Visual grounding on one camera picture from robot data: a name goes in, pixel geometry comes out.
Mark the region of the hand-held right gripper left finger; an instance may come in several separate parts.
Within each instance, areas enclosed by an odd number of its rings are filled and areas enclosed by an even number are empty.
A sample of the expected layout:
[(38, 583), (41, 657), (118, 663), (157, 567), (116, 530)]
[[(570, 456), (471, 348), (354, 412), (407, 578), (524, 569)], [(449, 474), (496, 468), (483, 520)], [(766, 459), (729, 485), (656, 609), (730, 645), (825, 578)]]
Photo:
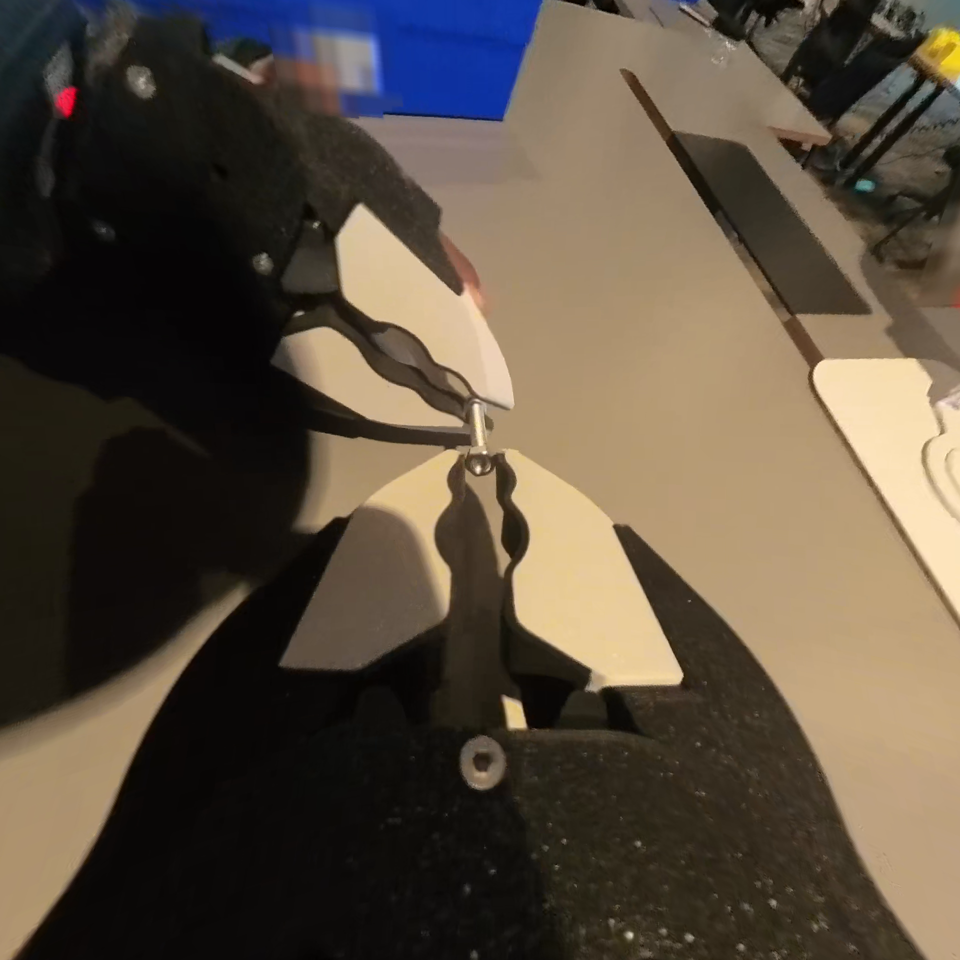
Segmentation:
[(361, 671), (444, 623), (451, 571), (437, 527), (453, 504), (446, 450), (381, 486), (351, 514), (279, 665)]

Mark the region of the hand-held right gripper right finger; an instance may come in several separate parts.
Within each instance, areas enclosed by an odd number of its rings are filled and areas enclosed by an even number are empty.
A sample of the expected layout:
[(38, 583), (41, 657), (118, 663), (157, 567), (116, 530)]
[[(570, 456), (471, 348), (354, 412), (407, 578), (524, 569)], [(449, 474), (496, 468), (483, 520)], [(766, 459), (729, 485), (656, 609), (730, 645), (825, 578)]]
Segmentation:
[(510, 677), (576, 690), (680, 686), (683, 669), (604, 510), (517, 450), (494, 463)]

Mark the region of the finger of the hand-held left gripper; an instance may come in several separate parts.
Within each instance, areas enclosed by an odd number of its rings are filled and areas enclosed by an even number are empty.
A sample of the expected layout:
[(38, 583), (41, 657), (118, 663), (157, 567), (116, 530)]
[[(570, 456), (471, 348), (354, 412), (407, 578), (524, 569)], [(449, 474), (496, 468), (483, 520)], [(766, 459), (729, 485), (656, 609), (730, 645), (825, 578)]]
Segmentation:
[(470, 428), (455, 402), (430, 394), (410, 367), (380, 360), (340, 330), (305, 330), (284, 337), (271, 364), (290, 379), (315, 419), (349, 435), (390, 442), (465, 446)]
[(412, 336), (474, 398), (514, 408), (507, 361), (470, 293), (456, 294), (364, 204), (351, 210), (334, 247), (340, 292), (354, 310)]

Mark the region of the metal bolt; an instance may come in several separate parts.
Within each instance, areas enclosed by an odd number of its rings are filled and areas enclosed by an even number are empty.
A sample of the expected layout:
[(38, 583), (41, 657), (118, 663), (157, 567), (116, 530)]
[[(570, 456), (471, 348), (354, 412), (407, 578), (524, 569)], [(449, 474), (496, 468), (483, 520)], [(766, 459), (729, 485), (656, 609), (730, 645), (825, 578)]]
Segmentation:
[(463, 455), (463, 469), (472, 477), (484, 477), (494, 471), (494, 460), (489, 448), (488, 430), (474, 431), (464, 413), (464, 425), (468, 429), (469, 444)]

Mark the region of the person's left hand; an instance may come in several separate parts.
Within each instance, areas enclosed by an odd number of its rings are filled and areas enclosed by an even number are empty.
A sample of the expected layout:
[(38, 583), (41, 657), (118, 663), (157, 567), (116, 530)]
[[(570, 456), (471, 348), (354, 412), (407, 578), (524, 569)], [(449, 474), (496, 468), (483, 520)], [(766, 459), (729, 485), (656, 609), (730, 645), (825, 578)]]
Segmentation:
[(448, 234), (440, 231), (438, 237), (449, 262), (462, 282), (463, 289), (468, 292), (479, 311), (482, 314), (486, 314), (487, 299), (474, 264), (463, 253), (462, 249), (453, 242)]

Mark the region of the blue plastic tote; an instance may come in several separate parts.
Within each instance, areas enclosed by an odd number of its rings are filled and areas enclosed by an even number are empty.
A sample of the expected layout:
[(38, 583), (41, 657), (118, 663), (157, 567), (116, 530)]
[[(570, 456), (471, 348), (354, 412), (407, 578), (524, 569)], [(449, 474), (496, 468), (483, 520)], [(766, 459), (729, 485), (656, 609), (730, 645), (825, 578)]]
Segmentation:
[(503, 120), (539, 1), (309, 2), (303, 27), (348, 117)]

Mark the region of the white base board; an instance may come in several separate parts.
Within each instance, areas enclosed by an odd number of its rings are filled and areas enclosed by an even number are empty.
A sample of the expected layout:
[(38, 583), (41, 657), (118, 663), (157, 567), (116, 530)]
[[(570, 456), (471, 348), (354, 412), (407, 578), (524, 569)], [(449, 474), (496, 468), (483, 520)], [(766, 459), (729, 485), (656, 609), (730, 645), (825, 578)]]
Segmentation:
[(954, 618), (959, 617), (959, 521), (943, 508), (921, 461), (925, 443), (959, 434), (959, 390), (915, 358), (823, 359), (813, 389), (899, 532)]

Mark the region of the black table mat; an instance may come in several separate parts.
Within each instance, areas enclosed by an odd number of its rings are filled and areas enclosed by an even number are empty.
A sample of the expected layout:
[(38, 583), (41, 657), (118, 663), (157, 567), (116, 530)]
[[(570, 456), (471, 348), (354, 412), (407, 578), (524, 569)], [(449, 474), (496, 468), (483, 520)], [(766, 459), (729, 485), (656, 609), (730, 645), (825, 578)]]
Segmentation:
[(679, 130), (669, 134), (667, 145), (790, 314), (870, 313), (868, 302), (747, 146)]

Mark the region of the round clear disc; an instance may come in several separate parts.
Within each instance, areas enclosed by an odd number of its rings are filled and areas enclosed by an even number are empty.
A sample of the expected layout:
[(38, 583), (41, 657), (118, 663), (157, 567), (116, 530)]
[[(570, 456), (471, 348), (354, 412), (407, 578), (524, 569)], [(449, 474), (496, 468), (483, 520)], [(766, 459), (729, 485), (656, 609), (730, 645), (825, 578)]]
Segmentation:
[(920, 461), (936, 498), (955, 522), (959, 522), (959, 434), (943, 431), (930, 438), (920, 452)]

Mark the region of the wooden top office desk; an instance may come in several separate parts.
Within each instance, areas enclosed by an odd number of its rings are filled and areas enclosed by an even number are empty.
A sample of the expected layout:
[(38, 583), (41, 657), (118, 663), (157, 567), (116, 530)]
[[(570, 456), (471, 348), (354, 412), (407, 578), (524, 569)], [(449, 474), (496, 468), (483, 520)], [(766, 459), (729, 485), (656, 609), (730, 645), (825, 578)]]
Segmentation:
[(891, 102), (838, 161), (836, 183), (854, 188), (869, 177), (877, 165), (917, 125), (944, 95), (958, 100), (958, 49), (946, 66), (920, 50), (906, 60), (911, 78)]

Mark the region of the yellow plastic bin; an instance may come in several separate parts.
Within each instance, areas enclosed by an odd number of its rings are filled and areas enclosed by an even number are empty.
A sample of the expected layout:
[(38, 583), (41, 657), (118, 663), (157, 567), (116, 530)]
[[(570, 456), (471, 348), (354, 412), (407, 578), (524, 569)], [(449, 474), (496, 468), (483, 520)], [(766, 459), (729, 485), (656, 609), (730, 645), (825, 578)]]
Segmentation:
[(940, 26), (930, 31), (911, 57), (926, 75), (948, 85), (959, 82), (959, 30)]

